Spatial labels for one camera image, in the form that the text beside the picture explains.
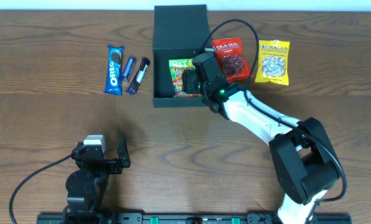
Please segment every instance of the wood grain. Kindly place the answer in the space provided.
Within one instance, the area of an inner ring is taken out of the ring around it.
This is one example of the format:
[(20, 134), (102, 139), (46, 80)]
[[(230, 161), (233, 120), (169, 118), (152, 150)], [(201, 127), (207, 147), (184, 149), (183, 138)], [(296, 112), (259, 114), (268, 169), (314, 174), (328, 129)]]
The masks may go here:
[[(233, 18), (252, 23), (261, 39), (291, 41), (290, 85), (250, 89), (273, 108), (326, 127), (349, 190), (318, 212), (371, 223), (371, 13), (209, 12), (211, 29)], [(107, 207), (242, 213), (281, 205), (268, 147), (207, 108), (153, 108), (153, 68), (135, 96), (102, 93), (106, 45), (125, 45), (125, 58), (152, 59), (152, 36), (149, 11), (0, 11), (0, 223), (10, 222), (9, 198), (22, 179), (91, 133), (106, 136), (107, 157), (118, 136), (128, 136), (132, 166), (111, 177)], [(243, 39), (253, 60), (250, 31), (229, 24), (214, 35), (231, 36)], [(65, 161), (26, 183), (14, 203), (19, 223), (60, 212), (76, 169)], [(328, 196), (339, 191), (340, 183)]]

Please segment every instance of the white background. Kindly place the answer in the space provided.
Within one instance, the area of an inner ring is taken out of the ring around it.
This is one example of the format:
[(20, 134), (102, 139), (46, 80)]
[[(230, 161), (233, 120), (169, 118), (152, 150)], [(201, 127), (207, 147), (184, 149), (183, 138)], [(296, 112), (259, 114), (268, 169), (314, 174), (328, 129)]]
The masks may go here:
[(371, 11), (371, 0), (0, 0), (0, 9), (135, 9), (207, 4), (208, 10)]

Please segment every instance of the yellow snack bag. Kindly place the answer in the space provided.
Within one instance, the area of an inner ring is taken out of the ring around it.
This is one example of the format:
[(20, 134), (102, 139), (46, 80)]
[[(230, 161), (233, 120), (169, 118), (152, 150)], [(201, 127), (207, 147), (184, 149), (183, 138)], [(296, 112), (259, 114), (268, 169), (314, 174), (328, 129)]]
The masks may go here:
[(289, 41), (260, 40), (259, 61), (255, 82), (272, 82), (289, 85)]

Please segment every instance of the black box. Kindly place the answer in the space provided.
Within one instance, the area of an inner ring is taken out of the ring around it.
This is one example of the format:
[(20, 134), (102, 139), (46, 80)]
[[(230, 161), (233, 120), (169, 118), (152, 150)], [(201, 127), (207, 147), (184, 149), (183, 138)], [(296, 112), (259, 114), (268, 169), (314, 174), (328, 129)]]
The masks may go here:
[[(170, 59), (193, 58), (209, 36), (206, 5), (155, 6), (154, 107), (205, 106), (201, 97), (174, 96)], [(205, 47), (212, 47), (208, 41)]]

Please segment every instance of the blue oreo package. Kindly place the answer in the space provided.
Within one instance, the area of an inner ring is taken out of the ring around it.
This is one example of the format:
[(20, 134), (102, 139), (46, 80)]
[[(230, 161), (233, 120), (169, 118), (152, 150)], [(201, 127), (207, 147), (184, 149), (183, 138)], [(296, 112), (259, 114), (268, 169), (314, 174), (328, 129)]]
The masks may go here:
[(112, 47), (110, 45), (107, 45), (107, 47), (110, 50), (110, 57), (108, 59), (104, 93), (122, 95), (121, 67), (124, 47)]

